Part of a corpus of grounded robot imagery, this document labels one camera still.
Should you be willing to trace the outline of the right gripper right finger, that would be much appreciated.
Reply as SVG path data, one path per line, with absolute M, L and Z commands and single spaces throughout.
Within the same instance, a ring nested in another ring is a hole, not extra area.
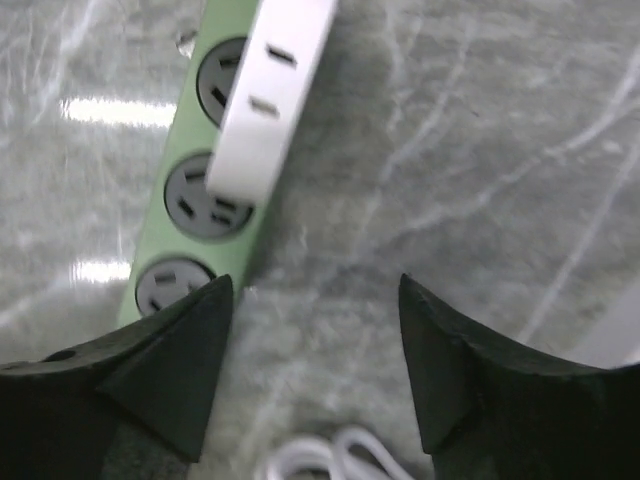
M 399 322 L 423 451 L 439 479 L 635 479 L 639 368 L 520 344 L 408 275 Z

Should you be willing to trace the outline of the white square charger plug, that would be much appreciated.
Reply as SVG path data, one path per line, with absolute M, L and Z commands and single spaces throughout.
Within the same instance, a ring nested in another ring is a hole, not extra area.
M 266 204 L 282 174 L 338 3 L 261 1 L 231 89 L 205 188 Z

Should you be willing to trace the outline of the white USB power strip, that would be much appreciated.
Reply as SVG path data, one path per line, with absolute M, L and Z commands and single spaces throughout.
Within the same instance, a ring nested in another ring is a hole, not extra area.
M 632 284 L 571 351 L 582 364 L 614 368 L 639 362 L 639 281 Z

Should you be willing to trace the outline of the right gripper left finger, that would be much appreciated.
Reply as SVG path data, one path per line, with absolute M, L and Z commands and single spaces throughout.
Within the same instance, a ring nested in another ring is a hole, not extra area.
M 2 478 L 97 479 L 122 424 L 198 462 L 233 311 L 222 275 L 95 340 L 2 365 Z

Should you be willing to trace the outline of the green power strip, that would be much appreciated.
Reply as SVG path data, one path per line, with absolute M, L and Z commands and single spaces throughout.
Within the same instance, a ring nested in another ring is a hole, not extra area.
M 217 276 L 231 277 L 237 297 L 247 284 L 266 211 L 209 196 L 205 178 L 256 8 L 254 1 L 205 7 L 118 326 L 158 312 Z

